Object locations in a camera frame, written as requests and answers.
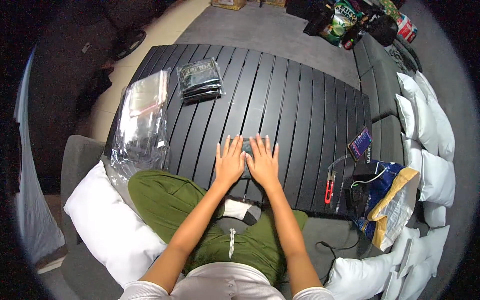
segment white pillow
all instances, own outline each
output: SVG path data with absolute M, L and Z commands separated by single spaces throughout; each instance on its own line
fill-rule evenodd
M 418 140 L 433 155 L 438 155 L 438 136 L 435 117 L 428 107 L 427 99 L 418 84 L 408 75 L 397 73 L 400 89 L 413 106 Z
M 433 90 L 427 78 L 425 78 L 425 76 L 422 73 L 417 71 L 417 73 L 413 75 L 413 80 L 415 80 L 415 82 L 418 84 L 420 90 L 425 95 L 425 97 L 428 98 L 428 96 L 432 96 L 433 100 L 438 102 L 437 94 Z
M 337 258 L 325 288 L 335 300 L 370 299 L 383 291 L 394 254 L 382 254 L 363 260 Z
M 402 132 L 403 151 L 405 153 L 405 165 L 421 174 L 421 165 L 423 158 L 421 156 L 421 146 L 415 141 L 405 136 Z
M 430 201 L 423 202 L 423 216 L 431 228 L 445 226 L 446 210 L 446 207 L 441 204 Z
M 415 126 L 415 113 L 412 103 L 405 97 L 395 94 L 398 107 L 400 108 L 400 122 L 402 123 L 405 135 L 409 139 L 416 140 L 418 138 L 417 128 Z
M 393 258 L 393 265 L 401 264 L 405 252 L 407 252 L 407 247 L 410 244 L 412 239 L 418 239 L 420 237 L 420 231 L 418 229 L 412 229 L 408 227 L 403 227 L 402 232 L 395 240 L 392 246 L 391 253 L 395 253 Z
M 403 283 L 398 300 L 416 300 L 427 286 L 432 277 L 431 263 L 429 260 L 412 268 Z
M 419 201 L 430 201 L 452 207 L 455 197 L 453 163 L 425 150 L 422 150 L 421 154 L 423 163 L 420 172 Z
M 381 300 L 396 300 L 402 290 L 404 281 L 405 277 L 398 278 L 397 272 L 391 271 Z
M 407 247 L 407 252 L 403 257 L 402 264 L 398 271 L 398 276 L 403 277 L 411 269 L 425 261 L 427 258 L 431 259 L 431 275 L 437 275 L 437 267 L 440 263 L 440 258 L 444 250 L 445 241 L 448 236 L 450 226 L 432 229 L 428 232 L 426 237 L 413 238 L 410 245 Z
M 453 161 L 455 154 L 455 137 L 450 121 L 447 115 L 445 115 L 444 110 L 440 107 L 440 104 L 438 104 L 432 96 L 428 97 L 428 106 L 437 122 L 438 155 L 447 161 Z
M 442 258 L 444 252 L 445 241 L 447 240 L 448 231 L 450 230 L 450 225 L 430 230 L 427 233 L 427 237 L 431 237 L 433 242 L 431 243 L 431 252 L 430 257 L 428 258 L 430 265 L 432 267 L 432 276 L 437 277 L 438 264 Z
M 100 161 L 64 208 L 92 255 L 124 287 L 138 280 L 167 245 L 113 188 Z

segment gray rug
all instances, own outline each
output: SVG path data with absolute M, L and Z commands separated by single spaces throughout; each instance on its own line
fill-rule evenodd
M 423 67 L 423 74 L 438 96 L 455 135 L 455 202 L 446 211 L 450 231 L 438 275 L 431 278 L 420 299 L 441 296 L 461 262 L 478 217 L 480 139 L 479 111 L 472 79 L 429 9 L 418 0 L 407 0 L 400 10 L 418 28 L 411 46 Z
M 63 279 L 60 268 L 43 273 L 39 277 L 55 299 L 80 300 L 77 294 L 67 285 L 65 279 Z
M 176 44 L 211 44 L 278 55 L 323 71 L 360 89 L 353 52 L 303 33 L 307 21 L 272 5 L 248 2 L 239 11 L 210 6 Z

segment gray sofa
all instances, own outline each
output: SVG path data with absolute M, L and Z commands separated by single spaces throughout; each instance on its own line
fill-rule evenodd
M 396 77 L 401 69 L 369 34 L 353 48 L 362 92 L 370 99 L 372 158 L 404 164 L 402 126 L 395 94 L 401 95 Z
M 72 135 L 63 155 L 60 197 L 62 207 L 75 187 L 100 160 L 105 143 Z M 80 239 L 70 217 L 62 210 L 62 231 L 68 254 L 60 269 L 69 287 L 86 300 L 117 300 L 123 293 L 121 286 L 87 249 Z
M 372 158 L 404 164 L 404 152 L 400 136 L 402 127 L 398 119 L 395 101 L 395 93 L 401 93 L 396 79 L 396 72 L 399 72 L 400 69 L 385 52 L 384 48 L 369 35 L 366 35 L 354 47 L 354 54 L 361 87 L 363 92 L 370 98 L 373 121 Z M 68 197 L 82 178 L 102 158 L 104 147 L 105 143 L 83 136 L 73 135 L 69 137 L 61 170 L 62 206 L 65 205 Z M 426 234 L 428 227 L 417 221 L 417 215 L 421 215 L 421 213 L 416 209 L 407 226 L 419 228 L 423 236 Z M 243 223 L 238 221 L 233 227 L 237 229 L 240 224 Z M 330 228 L 331 230 L 319 231 L 319 228 Z M 70 288 L 81 299 L 118 299 L 123 289 L 110 276 L 107 269 L 89 252 L 78 236 L 70 217 L 64 212 L 62 230 L 69 253 L 61 265 L 61 271 Z M 355 229 L 346 221 L 319 218 L 309 218 L 303 230 L 303 235 L 307 251 L 319 276 L 326 274 L 332 257 L 327 248 L 318 249 L 315 243 L 325 240 L 334 241 L 335 244 L 339 245 L 344 243 L 348 246 L 353 244 L 356 239 Z M 372 247 L 365 239 L 361 239 L 357 247 L 338 253 L 341 257 L 359 259 L 379 254 L 381 252 Z M 289 299 L 288 284 L 284 284 L 279 288 L 285 297 Z

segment sock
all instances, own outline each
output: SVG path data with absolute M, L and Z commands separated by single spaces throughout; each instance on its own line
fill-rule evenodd
M 262 211 L 259 207 L 245 202 L 232 200 L 230 197 L 225 200 L 225 212 L 223 216 L 229 216 L 243 221 L 247 225 L 257 223 Z

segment wheel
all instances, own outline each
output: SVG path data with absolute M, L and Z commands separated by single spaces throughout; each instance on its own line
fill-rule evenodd
M 117 39 L 113 43 L 112 59 L 121 60 L 135 49 L 145 40 L 147 33 L 141 29 L 134 29 L 126 33 L 118 34 Z

